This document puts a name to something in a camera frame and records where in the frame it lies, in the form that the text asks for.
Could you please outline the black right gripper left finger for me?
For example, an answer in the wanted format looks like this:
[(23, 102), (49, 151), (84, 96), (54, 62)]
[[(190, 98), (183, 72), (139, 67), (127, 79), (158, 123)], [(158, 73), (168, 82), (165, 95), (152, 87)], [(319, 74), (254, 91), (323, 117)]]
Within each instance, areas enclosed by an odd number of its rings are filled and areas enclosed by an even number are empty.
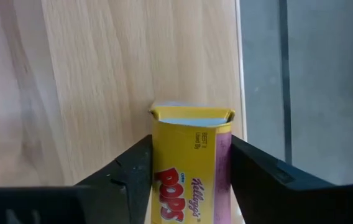
[(0, 187), (0, 224), (144, 224), (152, 137), (73, 186)]

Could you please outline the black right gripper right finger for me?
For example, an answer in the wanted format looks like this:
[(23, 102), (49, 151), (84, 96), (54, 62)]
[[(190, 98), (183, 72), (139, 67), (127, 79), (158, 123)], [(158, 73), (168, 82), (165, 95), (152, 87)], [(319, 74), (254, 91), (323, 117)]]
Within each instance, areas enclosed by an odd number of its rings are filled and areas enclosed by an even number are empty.
[(334, 185), (236, 136), (231, 185), (246, 224), (353, 224), (353, 185)]

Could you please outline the yellow Corn Pops cereal box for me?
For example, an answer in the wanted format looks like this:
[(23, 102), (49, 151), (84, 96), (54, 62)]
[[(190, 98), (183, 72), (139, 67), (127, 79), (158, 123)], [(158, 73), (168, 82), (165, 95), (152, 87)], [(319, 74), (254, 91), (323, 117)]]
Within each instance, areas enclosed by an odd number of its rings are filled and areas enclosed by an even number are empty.
[(151, 224), (231, 224), (228, 108), (154, 105)]

